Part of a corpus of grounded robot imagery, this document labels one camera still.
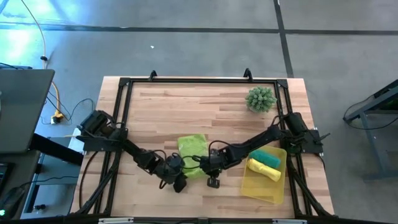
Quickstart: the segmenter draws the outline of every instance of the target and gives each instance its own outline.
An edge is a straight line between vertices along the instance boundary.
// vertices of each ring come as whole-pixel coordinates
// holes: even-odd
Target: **yellow container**
[[[248,197],[281,204],[284,201],[287,153],[283,149],[271,146],[263,146],[257,150],[262,150],[280,159],[280,165],[276,169],[281,173],[280,179],[277,182],[274,182],[269,177],[254,172],[245,166],[241,193]]]

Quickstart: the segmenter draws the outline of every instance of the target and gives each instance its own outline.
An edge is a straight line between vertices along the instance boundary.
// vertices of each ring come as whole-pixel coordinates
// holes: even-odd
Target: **desk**
[[[120,77],[104,77],[98,110],[112,114]],[[300,112],[309,128],[313,120],[303,79],[288,79],[293,110]],[[128,138],[145,149],[178,151],[177,138],[203,133],[208,141],[243,142],[265,130],[277,115],[276,106],[266,114],[254,114],[246,108],[244,97],[253,84],[225,83],[135,83],[127,119]],[[85,156],[82,174],[90,155]],[[99,152],[88,168],[82,198],[85,202],[100,179],[104,153]],[[324,208],[333,213],[325,171],[319,158],[304,154],[307,184]],[[244,162],[220,174],[219,189],[207,187],[206,178],[188,180],[177,194],[171,185],[159,189],[156,176],[140,170],[130,155],[123,153],[119,166],[112,216],[129,217],[222,217],[292,218],[294,217],[288,180],[282,205],[273,205],[240,193]],[[78,187],[72,212],[78,210]],[[104,209],[108,190],[101,211]],[[304,211],[298,190],[300,208]]]

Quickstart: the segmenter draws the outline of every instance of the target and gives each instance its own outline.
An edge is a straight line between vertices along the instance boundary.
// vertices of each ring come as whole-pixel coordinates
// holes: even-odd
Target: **yellow-green cloth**
[[[185,156],[205,156],[207,152],[206,137],[204,134],[194,134],[192,136],[180,137],[177,140],[178,149],[181,157]],[[199,166],[199,162],[195,162],[192,158],[185,158],[185,167]],[[205,173],[201,168],[183,169],[182,171],[188,178],[197,178],[204,176]]]

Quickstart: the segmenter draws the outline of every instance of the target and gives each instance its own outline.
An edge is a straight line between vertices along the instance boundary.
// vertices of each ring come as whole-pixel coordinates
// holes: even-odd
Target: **wooden table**
[[[113,113],[120,77],[104,77],[97,110]],[[287,79],[293,111],[300,112],[308,128],[313,127],[310,105],[301,78]],[[128,138],[145,149],[176,152],[181,136],[203,133],[208,141],[243,142],[265,130],[277,115],[276,106],[268,113],[255,114],[246,108],[244,97],[253,84],[215,83],[135,83],[129,108]],[[124,99],[119,114],[122,114]],[[85,156],[78,183],[90,155]],[[88,168],[83,183],[83,203],[93,193],[100,179],[104,153],[99,152]],[[321,160],[303,154],[308,188],[326,211],[333,213],[328,184]],[[223,217],[223,218],[293,218],[289,181],[285,180],[285,198],[281,205],[242,196],[240,187],[244,162],[220,174],[219,189],[207,187],[206,179],[188,180],[177,194],[172,185],[159,189],[160,179],[148,175],[123,153],[118,172],[112,216],[129,217]],[[72,212],[78,210],[78,188]],[[104,209],[108,189],[103,200]],[[304,211],[301,191],[300,208]]]

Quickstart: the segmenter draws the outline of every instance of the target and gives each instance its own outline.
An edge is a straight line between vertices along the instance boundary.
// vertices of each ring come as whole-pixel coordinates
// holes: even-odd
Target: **green succulent plant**
[[[246,97],[248,108],[257,113],[268,112],[277,99],[270,88],[257,86]]]

